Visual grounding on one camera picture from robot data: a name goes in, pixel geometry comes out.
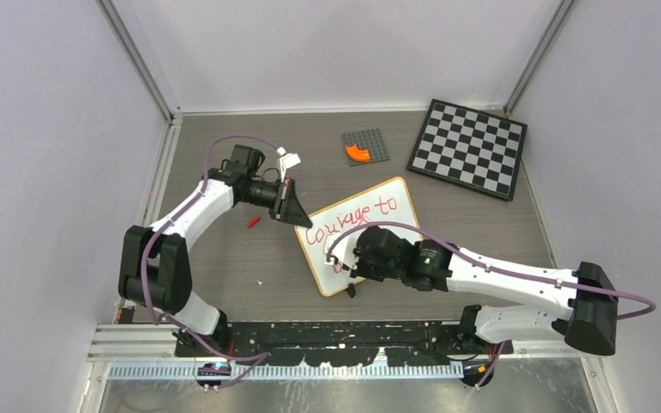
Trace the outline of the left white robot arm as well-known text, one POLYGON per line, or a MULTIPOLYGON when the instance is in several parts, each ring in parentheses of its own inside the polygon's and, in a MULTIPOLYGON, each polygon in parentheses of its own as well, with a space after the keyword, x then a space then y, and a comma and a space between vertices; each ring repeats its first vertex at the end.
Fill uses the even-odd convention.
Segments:
POLYGON ((210 225, 238 203, 268 210, 275 221, 312 227, 300 204, 295 181, 287 170, 300 163, 296 153, 276 148, 278 176, 260 176, 265 156, 247 145, 235 145, 230 158, 208 168, 195 190, 174 210, 149 226, 134 225, 124 236, 118 294, 144 306, 153 318, 171 317, 197 334, 206 354, 223 354, 230 342, 226 314, 193 290, 189 252, 210 225))

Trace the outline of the orange curved block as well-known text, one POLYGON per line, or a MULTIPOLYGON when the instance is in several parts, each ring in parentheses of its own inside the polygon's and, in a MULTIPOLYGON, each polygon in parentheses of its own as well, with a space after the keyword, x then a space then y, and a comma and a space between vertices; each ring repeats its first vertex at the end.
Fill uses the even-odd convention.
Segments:
POLYGON ((369 163, 372 161, 370 151, 368 149, 359 148, 358 145, 347 145, 345 152, 350 160, 357 163, 369 163))

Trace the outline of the black white chessboard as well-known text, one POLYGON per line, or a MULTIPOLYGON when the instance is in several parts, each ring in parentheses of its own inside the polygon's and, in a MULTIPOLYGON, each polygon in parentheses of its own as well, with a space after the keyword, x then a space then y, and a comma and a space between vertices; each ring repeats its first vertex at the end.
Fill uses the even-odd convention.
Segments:
POLYGON ((524 123, 433 99, 406 168, 512 201, 527 132, 524 123))

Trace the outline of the red marker cap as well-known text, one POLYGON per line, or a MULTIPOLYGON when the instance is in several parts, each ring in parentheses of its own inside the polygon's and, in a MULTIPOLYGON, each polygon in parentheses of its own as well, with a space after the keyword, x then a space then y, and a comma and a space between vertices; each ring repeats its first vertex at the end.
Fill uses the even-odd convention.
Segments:
POLYGON ((247 227, 248 227, 248 228, 253 227, 254 225, 256 225, 256 224, 261 220, 261 218, 262 218, 262 217, 261 217, 260 215, 255 216, 254 218, 252 218, 252 219, 247 223, 247 227))

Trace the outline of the yellow framed whiteboard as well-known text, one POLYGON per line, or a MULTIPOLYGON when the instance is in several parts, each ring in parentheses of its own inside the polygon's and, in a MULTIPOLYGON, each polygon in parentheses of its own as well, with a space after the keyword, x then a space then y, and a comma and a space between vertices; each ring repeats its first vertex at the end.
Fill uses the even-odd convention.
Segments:
POLYGON ((325 248, 334 238, 359 225, 389 221, 418 226, 415 208, 406 181, 393 177, 371 188, 336 202, 310 215, 312 227, 297 226, 296 236, 320 294, 330 297, 346 290, 352 278, 348 270, 325 262, 325 248))

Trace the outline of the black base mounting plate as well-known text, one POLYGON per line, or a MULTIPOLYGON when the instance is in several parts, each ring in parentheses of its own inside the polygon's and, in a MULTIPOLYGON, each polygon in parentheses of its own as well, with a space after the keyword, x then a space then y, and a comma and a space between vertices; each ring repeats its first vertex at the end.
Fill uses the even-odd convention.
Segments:
POLYGON ((391 367, 442 366, 498 350, 448 321, 234 322, 204 343, 242 366, 273 367, 367 367, 380 356, 391 367))

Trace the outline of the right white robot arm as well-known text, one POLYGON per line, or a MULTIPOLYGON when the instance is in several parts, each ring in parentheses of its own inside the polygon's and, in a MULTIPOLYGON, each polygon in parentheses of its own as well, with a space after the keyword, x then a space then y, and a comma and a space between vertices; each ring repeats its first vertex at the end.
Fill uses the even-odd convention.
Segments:
POLYGON ((619 300, 595 263, 581 262, 576 269, 531 267, 474 255, 436 239, 412 242, 380 226, 346 237, 327 253, 353 277, 511 302, 510 307, 464 307, 456 333, 468 353, 507 341, 561 340, 586 354, 615 354, 619 300))

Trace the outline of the grey lego baseplate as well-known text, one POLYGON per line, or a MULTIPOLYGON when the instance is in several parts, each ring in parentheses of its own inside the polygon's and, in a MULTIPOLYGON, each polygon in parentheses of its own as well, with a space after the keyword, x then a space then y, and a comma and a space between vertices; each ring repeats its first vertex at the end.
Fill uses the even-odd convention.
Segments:
POLYGON ((366 129, 357 132, 344 133, 341 135, 344 153, 351 167, 388 161, 391 157, 379 128, 366 129), (347 145, 358 145, 359 148, 370 151, 372 161, 369 163, 357 163, 350 160, 345 152, 347 145))

